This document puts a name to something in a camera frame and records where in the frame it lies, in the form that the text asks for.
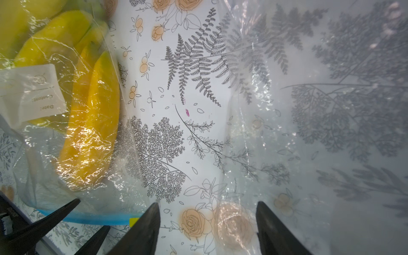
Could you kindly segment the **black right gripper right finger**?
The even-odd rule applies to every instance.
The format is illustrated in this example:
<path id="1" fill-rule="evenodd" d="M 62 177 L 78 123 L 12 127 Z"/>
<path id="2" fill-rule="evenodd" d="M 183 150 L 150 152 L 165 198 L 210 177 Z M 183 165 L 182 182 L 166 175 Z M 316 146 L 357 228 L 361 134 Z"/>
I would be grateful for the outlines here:
<path id="1" fill-rule="evenodd" d="M 262 201 L 257 203 L 256 222 L 262 255 L 310 255 L 311 252 L 291 233 Z"/>

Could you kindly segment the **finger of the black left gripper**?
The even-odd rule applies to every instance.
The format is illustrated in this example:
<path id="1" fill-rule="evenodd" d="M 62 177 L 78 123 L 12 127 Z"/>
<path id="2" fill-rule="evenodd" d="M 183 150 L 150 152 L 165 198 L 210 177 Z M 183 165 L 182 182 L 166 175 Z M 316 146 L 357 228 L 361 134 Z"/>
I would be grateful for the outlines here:
<path id="1" fill-rule="evenodd" d="M 96 255 L 109 231 L 110 226 L 103 226 L 75 253 L 75 255 Z"/>
<path id="2" fill-rule="evenodd" d="M 78 204 L 80 199 L 76 198 L 20 231 L 1 237 L 1 255 L 25 255 Z"/>

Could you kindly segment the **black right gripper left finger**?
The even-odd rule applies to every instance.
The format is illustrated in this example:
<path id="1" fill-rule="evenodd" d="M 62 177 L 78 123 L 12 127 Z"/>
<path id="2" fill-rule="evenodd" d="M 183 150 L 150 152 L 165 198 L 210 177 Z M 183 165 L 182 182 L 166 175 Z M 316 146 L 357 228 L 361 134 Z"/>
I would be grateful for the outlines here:
<path id="1" fill-rule="evenodd" d="M 153 203 L 108 255 L 154 255 L 160 228 L 159 204 Z"/>

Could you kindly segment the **clear zip-top bag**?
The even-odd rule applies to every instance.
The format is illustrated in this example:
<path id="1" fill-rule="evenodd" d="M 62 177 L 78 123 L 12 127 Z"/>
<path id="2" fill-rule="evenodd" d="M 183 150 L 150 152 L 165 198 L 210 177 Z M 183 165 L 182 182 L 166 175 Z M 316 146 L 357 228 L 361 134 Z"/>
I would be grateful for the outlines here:
<path id="1" fill-rule="evenodd" d="M 264 202 L 311 255 L 408 252 L 407 1 L 221 1 L 219 255 L 261 255 Z"/>
<path id="2" fill-rule="evenodd" d="M 114 51 L 117 1 L 1 2 L 1 127 L 17 193 L 45 215 L 124 225 L 149 200 Z"/>

